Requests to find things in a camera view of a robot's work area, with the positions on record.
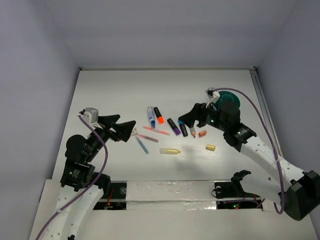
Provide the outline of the blue black highlighter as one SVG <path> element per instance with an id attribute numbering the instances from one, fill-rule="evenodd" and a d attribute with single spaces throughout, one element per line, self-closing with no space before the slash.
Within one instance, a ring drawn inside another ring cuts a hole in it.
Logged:
<path id="1" fill-rule="evenodd" d="M 188 131 L 187 131 L 186 125 L 180 120 L 178 120 L 178 124 L 179 124 L 179 127 L 180 127 L 182 135 L 184 137 L 187 137 L 188 136 Z"/>

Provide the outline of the grey marker orange tip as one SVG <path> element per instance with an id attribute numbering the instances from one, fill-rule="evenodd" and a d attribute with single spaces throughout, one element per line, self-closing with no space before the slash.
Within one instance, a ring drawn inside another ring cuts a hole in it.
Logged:
<path id="1" fill-rule="evenodd" d="M 190 130 L 190 134 L 192 135 L 192 137 L 195 138 L 195 137 L 196 137 L 196 130 L 195 130 L 195 128 L 194 128 L 194 127 L 190 127 L 189 130 Z"/>

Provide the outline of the purple black highlighter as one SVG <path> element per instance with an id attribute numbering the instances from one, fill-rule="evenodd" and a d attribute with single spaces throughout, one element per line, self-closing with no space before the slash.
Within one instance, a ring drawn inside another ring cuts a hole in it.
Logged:
<path id="1" fill-rule="evenodd" d="M 177 125 L 175 124 L 175 122 L 171 118 L 168 118 L 167 122 L 176 136 L 181 134 L 181 131 L 179 130 L 179 128 L 177 127 Z"/>

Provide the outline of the thin pink purple pen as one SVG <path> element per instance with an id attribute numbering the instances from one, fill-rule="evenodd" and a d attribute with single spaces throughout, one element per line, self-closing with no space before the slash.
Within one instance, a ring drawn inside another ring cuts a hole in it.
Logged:
<path id="1" fill-rule="evenodd" d="M 146 135 L 143 135 L 143 134 L 139 134 L 138 135 L 140 138 L 143 138 L 145 140 L 148 140 L 148 141 L 151 141 L 151 142 L 154 142 L 154 143 L 158 143 L 159 140 L 158 139 L 155 139 L 153 137 L 149 137 L 149 136 L 146 136 Z"/>

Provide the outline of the orange black highlighter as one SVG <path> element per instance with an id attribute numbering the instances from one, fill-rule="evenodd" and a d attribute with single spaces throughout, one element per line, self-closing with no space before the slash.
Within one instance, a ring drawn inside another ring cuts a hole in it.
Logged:
<path id="1" fill-rule="evenodd" d="M 164 120 L 160 110 L 158 109 L 158 107 L 154 107 L 153 110 L 154 110 L 155 116 L 158 120 L 158 123 L 163 124 L 165 122 L 165 120 Z"/>

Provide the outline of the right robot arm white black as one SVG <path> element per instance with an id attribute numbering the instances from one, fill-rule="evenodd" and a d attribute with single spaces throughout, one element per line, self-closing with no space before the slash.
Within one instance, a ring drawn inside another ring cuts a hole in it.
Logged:
<path id="1" fill-rule="evenodd" d="M 212 126 L 223 132 L 226 143 L 257 163 L 268 175 L 258 177 L 249 170 L 236 172 L 231 178 L 230 190 L 235 196 L 253 193 L 277 205 L 284 212 L 301 221 L 320 204 L 320 176 L 306 172 L 289 163 L 270 149 L 248 126 L 241 123 L 240 109 L 234 102 L 222 102 L 214 110 L 205 103 L 196 103 L 179 121 L 192 128 Z"/>

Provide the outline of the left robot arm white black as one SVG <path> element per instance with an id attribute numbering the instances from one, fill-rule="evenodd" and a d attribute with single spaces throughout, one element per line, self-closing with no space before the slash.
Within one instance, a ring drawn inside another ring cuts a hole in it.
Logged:
<path id="1" fill-rule="evenodd" d="M 88 137 L 73 135 L 66 142 L 66 160 L 54 214 L 37 234 L 38 240 L 78 238 L 98 200 L 111 191 L 110 176 L 102 170 L 96 172 L 92 160 L 104 149 L 102 167 L 106 167 L 109 155 L 107 141 L 127 142 L 136 125 L 134 120 L 118 123 L 118 114 L 100 116 L 95 108 L 85 108 L 77 117 L 91 133 Z"/>

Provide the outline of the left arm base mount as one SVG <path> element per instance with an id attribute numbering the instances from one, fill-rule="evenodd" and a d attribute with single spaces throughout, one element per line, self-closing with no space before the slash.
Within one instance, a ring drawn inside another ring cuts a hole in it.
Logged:
<path id="1" fill-rule="evenodd" d="M 127 209 L 127 182 L 112 181 L 108 193 L 95 204 L 94 210 L 119 211 Z"/>

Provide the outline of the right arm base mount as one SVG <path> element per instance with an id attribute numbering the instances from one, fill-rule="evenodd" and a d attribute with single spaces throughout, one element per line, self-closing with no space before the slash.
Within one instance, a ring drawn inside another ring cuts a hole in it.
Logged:
<path id="1" fill-rule="evenodd" d="M 241 186 L 241 180 L 250 174 L 250 171 L 242 170 L 236 172 L 231 177 L 231 180 L 214 183 L 214 187 L 211 190 L 211 196 L 216 199 L 216 208 L 218 210 L 263 210 L 264 201 L 260 196 L 245 192 Z"/>

